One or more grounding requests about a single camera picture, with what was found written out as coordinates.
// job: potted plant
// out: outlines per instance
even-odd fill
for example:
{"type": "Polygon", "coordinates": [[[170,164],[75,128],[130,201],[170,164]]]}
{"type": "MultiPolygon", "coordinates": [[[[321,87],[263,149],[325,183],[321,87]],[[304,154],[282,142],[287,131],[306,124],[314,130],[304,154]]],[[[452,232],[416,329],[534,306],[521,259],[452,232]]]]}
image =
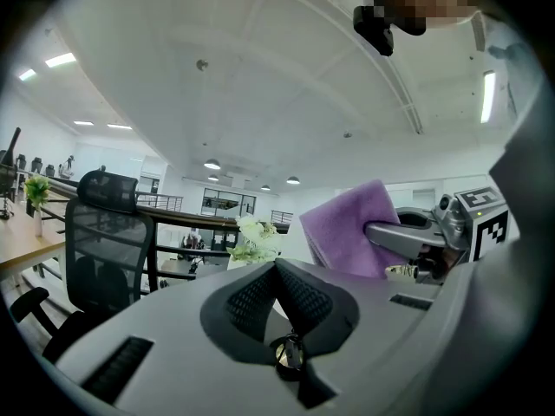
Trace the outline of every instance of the potted plant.
{"type": "Polygon", "coordinates": [[[49,201],[49,180],[43,176],[33,176],[25,180],[25,194],[35,208],[35,236],[42,236],[41,206],[49,201]]]}
{"type": "Polygon", "coordinates": [[[245,243],[227,248],[231,254],[228,270],[251,263],[270,262],[278,257],[280,236],[273,224],[262,223],[251,214],[242,218],[237,216],[236,220],[245,243]]]}

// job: ceiling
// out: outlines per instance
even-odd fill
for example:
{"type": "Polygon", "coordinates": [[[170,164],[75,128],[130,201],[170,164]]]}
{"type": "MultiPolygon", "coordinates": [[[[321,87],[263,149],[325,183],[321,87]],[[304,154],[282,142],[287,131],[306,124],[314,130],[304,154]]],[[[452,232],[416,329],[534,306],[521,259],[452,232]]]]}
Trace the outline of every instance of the ceiling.
{"type": "Polygon", "coordinates": [[[386,59],[352,29],[360,2],[61,0],[18,60],[39,75],[17,84],[69,127],[91,120],[91,133],[125,134],[105,125],[127,123],[184,176],[206,180],[202,164],[216,158],[223,174],[250,179],[247,189],[285,191],[287,177],[330,150],[360,155],[507,126],[502,96],[480,124],[483,73],[494,65],[471,23],[421,37],[396,29],[386,59]],[[69,50],[78,63],[43,65],[69,50]]]}

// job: black slot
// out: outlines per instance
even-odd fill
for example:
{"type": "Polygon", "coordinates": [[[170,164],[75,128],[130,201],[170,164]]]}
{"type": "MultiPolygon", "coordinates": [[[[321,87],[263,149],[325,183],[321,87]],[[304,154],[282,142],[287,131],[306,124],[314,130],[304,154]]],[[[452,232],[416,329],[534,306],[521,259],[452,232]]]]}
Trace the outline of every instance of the black slot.
{"type": "Polygon", "coordinates": [[[98,399],[113,404],[152,346],[153,342],[140,337],[129,337],[85,381],[83,388],[98,399]]]}
{"type": "Polygon", "coordinates": [[[389,300],[391,302],[404,305],[405,307],[410,307],[411,309],[421,309],[424,311],[428,311],[432,306],[432,303],[434,303],[434,301],[430,299],[424,299],[422,297],[406,296],[403,294],[396,294],[389,300]]]}

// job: window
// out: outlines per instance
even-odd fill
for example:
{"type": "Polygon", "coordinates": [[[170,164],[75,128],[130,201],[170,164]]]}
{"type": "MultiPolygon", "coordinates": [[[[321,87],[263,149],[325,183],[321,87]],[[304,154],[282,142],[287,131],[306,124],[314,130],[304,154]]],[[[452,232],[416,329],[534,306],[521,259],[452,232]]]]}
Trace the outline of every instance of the window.
{"type": "Polygon", "coordinates": [[[273,224],[290,224],[293,219],[292,212],[271,211],[271,222],[273,224]]]}
{"type": "Polygon", "coordinates": [[[200,214],[220,218],[235,218],[245,214],[254,214],[257,198],[243,196],[234,192],[216,191],[205,188],[200,214]]]}

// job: recessed light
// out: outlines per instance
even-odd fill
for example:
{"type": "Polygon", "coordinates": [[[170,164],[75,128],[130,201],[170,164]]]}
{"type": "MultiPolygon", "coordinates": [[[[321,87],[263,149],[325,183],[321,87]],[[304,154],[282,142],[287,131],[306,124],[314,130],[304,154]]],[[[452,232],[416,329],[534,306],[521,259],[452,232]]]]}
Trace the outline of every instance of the recessed light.
{"type": "Polygon", "coordinates": [[[209,159],[205,163],[206,168],[210,168],[211,170],[218,170],[221,168],[219,162],[216,159],[209,159]]]}
{"type": "Polygon", "coordinates": [[[75,56],[68,52],[67,54],[48,59],[45,63],[49,68],[53,68],[54,66],[63,65],[64,63],[75,62],[76,60],[75,56]]]}
{"type": "Polygon", "coordinates": [[[19,80],[26,81],[27,79],[29,79],[30,77],[32,77],[35,74],[36,74],[35,71],[33,71],[32,69],[29,69],[28,71],[25,71],[23,74],[21,74],[19,76],[19,80]]]}
{"type": "Polygon", "coordinates": [[[487,123],[492,115],[493,95],[495,93],[495,73],[484,74],[484,106],[482,107],[481,123],[487,123]]]}
{"type": "Polygon", "coordinates": [[[118,128],[118,129],[131,129],[131,127],[128,127],[127,125],[115,125],[113,123],[108,123],[108,127],[109,128],[118,128]]]}

